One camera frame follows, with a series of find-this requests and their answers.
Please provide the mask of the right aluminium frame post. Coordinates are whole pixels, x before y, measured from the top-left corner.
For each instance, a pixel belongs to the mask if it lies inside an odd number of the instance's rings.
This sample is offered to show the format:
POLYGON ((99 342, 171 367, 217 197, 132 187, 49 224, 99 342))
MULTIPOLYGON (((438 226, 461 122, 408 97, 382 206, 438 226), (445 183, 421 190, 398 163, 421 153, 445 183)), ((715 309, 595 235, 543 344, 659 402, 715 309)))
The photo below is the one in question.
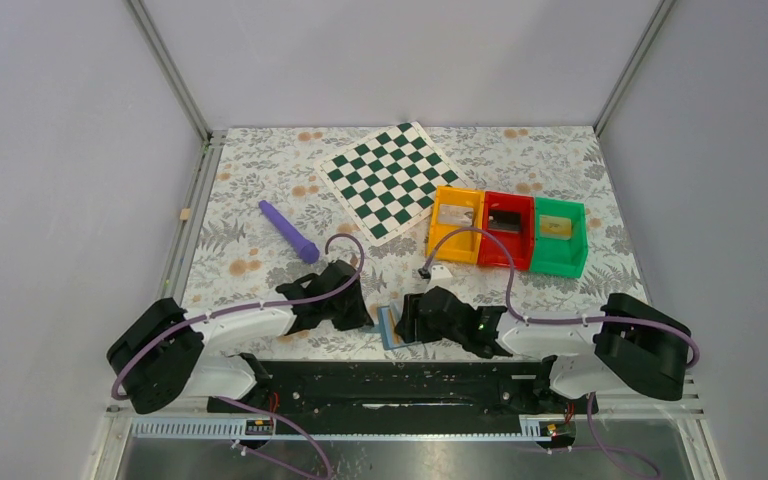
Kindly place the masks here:
POLYGON ((594 125, 593 130, 597 137, 601 137, 607 129, 614 113, 621 104, 627 90, 635 79, 637 72, 646 59, 649 51, 654 46, 657 37, 670 14, 678 4, 677 0, 660 0, 651 15, 648 23, 634 47, 631 56, 603 105, 594 125))

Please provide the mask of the yellow plastic bin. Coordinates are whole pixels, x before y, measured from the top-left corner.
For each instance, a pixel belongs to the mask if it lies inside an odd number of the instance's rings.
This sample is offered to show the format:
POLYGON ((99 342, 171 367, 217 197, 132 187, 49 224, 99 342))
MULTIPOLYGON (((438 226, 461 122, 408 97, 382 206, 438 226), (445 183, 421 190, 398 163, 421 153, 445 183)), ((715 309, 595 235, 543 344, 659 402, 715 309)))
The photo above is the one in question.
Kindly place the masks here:
MULTIPOLYGON (((484 192, 474 189, 440 186, 435 194, 428 233, 426 255, 449 233, 463 227, 484 225, 484 192)), ((482 236, 467 231, 449 238, 437 251, 438 260, 476 264, 482 236)))

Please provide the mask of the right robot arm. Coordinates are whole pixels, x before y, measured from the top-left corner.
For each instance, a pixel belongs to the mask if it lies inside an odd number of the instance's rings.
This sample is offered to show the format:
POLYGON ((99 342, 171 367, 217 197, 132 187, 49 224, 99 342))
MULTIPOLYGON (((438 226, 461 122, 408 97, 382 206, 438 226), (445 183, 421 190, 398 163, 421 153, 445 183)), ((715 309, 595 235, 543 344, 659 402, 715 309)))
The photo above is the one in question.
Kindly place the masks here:
POLYGON ((628 387, 663 401, 683 396, 698 347, 688 327, 624 293, 612 293, 598 314, 519 319, 505 306, 471 306, 433 287, 409 294, 393 322, 408 344, 443 339, 473 355, 539 360, 539 391, 564 399, 628 387))

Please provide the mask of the red plastic bin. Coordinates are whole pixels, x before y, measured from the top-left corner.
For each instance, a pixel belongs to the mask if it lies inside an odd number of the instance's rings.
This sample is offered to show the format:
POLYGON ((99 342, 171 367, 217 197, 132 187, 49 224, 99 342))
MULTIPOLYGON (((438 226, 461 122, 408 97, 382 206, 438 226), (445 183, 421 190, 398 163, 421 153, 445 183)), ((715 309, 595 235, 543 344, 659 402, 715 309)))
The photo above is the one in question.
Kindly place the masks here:
POLYGON ((495 191, 484 192, 483 229, 493 235, 505 247, 519 271, 528 271, 532 264, 536 244, 535 199, 495 191), (489 210, 515 211, 521 214, 522 231, 519 233, 492 231, 487 227, 489 210))

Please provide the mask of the left aluminium frame post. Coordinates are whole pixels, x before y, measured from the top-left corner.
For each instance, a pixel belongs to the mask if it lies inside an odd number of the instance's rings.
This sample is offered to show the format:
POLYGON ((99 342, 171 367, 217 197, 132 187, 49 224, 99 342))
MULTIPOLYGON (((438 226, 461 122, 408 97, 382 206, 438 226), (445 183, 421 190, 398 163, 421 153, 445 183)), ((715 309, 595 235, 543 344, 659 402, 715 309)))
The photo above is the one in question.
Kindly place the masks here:
POLYGON ((184 116, 201 141, 209 142, 212 138, 212 129, 197 106, 145 2, 142 0, 125 0, 124 5, 133 17, 140 34, 147 42, 149 50, 184 116))

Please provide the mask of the green plastic bin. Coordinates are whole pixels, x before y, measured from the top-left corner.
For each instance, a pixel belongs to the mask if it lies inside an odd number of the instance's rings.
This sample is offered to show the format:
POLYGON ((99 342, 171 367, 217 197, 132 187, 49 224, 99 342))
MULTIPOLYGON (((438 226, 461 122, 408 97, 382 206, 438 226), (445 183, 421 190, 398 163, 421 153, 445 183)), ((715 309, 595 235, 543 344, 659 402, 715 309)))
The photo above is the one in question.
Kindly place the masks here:
POLYGON ((535 245, 530 271, 578 279, 588 256, 585 207, 535 198, 535 245))

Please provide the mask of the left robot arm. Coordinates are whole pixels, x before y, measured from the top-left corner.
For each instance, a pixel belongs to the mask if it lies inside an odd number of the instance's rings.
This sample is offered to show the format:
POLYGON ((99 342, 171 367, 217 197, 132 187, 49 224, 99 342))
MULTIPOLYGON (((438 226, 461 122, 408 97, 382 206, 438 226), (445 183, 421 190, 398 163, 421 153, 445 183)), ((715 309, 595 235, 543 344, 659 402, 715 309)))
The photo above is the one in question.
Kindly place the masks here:
POLYGON ((312 330, 328 321, 338 331, 370 327, 357 270, 330 262, 319 273, 277 286, 265 301, 188 317, 172 298, 155 301, 108 349, 116 374, 113 396, 139 414, 180 397, 240 400, 267 375, 250 355, 249 340, 312 330))

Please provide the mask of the silver card in yellow bin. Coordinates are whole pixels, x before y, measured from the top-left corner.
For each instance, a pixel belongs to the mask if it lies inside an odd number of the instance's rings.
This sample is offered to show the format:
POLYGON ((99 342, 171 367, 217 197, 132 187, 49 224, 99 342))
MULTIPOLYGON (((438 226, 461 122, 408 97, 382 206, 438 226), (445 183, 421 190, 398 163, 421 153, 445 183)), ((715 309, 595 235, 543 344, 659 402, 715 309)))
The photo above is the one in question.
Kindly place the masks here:
POLYGON ((441 204, 437 223, 456 228, 474 225, 474 208, 469 205, 441 204))

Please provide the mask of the black card in red bin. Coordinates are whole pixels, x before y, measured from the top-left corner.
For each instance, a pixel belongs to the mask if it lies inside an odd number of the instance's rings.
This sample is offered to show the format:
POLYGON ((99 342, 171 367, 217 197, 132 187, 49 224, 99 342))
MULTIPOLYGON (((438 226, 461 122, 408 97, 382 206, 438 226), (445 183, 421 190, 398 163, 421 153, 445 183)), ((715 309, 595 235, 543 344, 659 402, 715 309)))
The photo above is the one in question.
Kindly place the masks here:
POLYGON ((522 217, 515 211, 489 210, 487 227, 492 231, 519 233, 522 231, 522 217))

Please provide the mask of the floral patterned table mat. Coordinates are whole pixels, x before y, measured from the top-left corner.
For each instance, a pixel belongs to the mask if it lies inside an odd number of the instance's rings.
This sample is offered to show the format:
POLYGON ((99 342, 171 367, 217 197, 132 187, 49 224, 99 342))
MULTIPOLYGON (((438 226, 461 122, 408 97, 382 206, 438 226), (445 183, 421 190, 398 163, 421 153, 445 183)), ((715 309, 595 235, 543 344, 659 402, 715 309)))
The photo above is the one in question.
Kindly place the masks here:
POLYGON ((579 278, 453 263, 451 290, 522 313, 590 312, 612 293, 647 299, 594 130, 561 127, 254 128, 227 132, 177 299, 198 313, 265 299, 309 265, 262 214, 268 201, 323 251, 360 266, 370 313, 419 292, 438 185, 579 203, 579 278))

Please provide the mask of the gold card in green bin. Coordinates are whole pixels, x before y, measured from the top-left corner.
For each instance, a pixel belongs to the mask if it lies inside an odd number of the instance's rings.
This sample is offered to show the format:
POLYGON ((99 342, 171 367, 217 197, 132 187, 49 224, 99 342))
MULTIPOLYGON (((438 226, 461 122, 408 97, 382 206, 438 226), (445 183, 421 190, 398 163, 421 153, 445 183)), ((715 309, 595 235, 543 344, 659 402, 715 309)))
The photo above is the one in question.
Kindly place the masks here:
POLYGON ((570 218, 540 215, 538 220, 538 233, 541 238, 568 241, 573 236, 573 223, 570 218))

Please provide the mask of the aluminium frame post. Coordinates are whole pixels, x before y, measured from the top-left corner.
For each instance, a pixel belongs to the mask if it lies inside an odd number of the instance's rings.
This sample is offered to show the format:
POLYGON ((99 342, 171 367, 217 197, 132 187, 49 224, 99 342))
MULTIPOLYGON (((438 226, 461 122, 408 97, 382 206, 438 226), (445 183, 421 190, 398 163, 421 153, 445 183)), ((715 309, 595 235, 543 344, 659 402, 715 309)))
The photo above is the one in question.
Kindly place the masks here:
POLYGON ((660 0, 651 15, 648 23, 634 47, 631 56, 603 105, 594 125, 593 130, 597 137, 601 137, 607 129, 614 113, 621 104, 627 90, 635 79, 637 72, 646 59, 649 51, 654 46, 657 37, 670 14, 678 4, 677 0, 660 0))
POLYGON ((133 17, 140 34, 147 42, 149 50, 184 116, 201 141, 209 142, 212 138, 212 129, 197 106, 145 2, 142 0, 125 0, 124 5, 133 17))

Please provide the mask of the green white chessboard mat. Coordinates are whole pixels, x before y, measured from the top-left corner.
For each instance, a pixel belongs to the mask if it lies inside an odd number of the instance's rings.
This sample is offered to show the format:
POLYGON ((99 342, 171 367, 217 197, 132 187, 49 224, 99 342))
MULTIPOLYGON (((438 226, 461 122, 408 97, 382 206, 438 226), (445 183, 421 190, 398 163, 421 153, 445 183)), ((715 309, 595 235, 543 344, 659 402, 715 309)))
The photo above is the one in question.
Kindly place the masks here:
POLYGON ((373 246, 426 219, 438 187, 474 187, 417 122, 376 131, 314 170, 373 246))

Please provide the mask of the blue leather card holder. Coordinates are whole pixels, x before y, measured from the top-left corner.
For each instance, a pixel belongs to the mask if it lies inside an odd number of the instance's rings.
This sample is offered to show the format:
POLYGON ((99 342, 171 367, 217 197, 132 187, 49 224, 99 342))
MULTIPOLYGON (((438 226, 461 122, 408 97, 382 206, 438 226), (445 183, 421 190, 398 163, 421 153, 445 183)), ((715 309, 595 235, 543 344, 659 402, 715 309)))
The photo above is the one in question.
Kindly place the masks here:
POLYGON ((383 348, 394 350, 405 347, 405 341, 395 330, 397 323, 401 320, 401 308, 395 302, 380 306, 377 310, 377 318, 383 348))

